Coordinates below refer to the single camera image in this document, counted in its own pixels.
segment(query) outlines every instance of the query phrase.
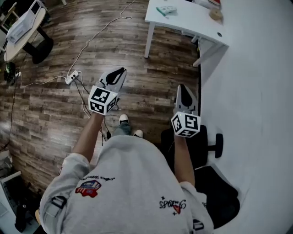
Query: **white device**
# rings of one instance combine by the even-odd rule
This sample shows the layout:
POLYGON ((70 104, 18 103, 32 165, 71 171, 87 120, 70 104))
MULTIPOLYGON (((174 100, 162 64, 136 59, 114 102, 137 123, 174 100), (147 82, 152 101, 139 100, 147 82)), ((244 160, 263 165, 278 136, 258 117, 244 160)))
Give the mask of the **white device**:
POLYGON ((126 78, 127 71, 117 67, 105 72, 96 86, 92 87, 88 97, 88 107, 91 111, 106 115, 119 101, 120 89, 126 78))
POLYGON ((193 137, 201 130, 201 118, 197 116, 197 98, 185 85, 179 85, 175 101, 175 115, 171 123, 176 136, 193 137))
POLYGON ((24 13, 9 29, 7 40, 15 44, 26 32, 28 32, 35 22, 36 15, 42 8, 43 4, 35 0, 26 13, 24 13))

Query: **red and blue patch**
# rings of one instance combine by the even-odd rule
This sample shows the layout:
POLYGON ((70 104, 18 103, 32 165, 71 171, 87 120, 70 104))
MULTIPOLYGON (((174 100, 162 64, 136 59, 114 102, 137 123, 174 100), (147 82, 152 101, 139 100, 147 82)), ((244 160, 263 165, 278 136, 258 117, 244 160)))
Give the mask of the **red and blue patch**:
POLYGON ((75 193, 81 193, 83 197, 95 197, 96 195, 98 195, 97 190, 101 186, 102 185, 98 181, 86 181, 82 183, 80 187, 75 189, 75 193))

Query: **black table base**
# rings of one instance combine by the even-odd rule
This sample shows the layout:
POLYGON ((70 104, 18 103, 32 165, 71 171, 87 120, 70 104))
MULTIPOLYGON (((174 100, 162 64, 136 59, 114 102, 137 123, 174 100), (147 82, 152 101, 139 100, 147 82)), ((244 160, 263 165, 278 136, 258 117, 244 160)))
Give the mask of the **black table base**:
POLYGON ((26 45, 23 47, 23 49, 33 57, 34 64, 43 62, 50 54, 54 45, 53 39, 49 38, 41 27, 38 27, 38 32, 45 40, 43 40, 37 47, 34 47, 31 43, 26 43, 26 45))

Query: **red heart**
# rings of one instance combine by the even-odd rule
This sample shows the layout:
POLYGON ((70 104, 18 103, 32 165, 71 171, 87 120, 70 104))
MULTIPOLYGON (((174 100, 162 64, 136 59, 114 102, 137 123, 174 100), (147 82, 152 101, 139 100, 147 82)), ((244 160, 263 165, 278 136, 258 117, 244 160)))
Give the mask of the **red heart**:
POLYGON ((175 210, 178 214, 181 213, 181 208, 180 208, 180 206, 173 205, 173 208, 174 208, 174 210, 175 210))

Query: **round table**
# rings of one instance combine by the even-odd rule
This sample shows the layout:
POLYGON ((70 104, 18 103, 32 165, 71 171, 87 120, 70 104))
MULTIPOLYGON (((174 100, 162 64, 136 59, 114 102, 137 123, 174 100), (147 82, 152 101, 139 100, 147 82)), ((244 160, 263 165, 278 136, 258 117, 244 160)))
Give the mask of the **round table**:
POLYGON ((36 16, 33 27, 26 34, 24 34, 15 44, 12 44, 11 42, 7 43, 6 56, 4 56, 4 60, 6 62, 10 62, 11 60, 13 60, 21 49, 24 49, 33 57, 34 64, 39 64, 40 62, 44 61, 45 58, 47 58, 52 50, 54 41, 53 39, 49 38, 48 35, 40 27, 40 24, 42 23, 45 14, 46 10, 42 8, 36 16), (36 30, 42 35, 45 40, 43 40, 37 47, 34 47, 31 43, 28 42, 28 40, 36 30))

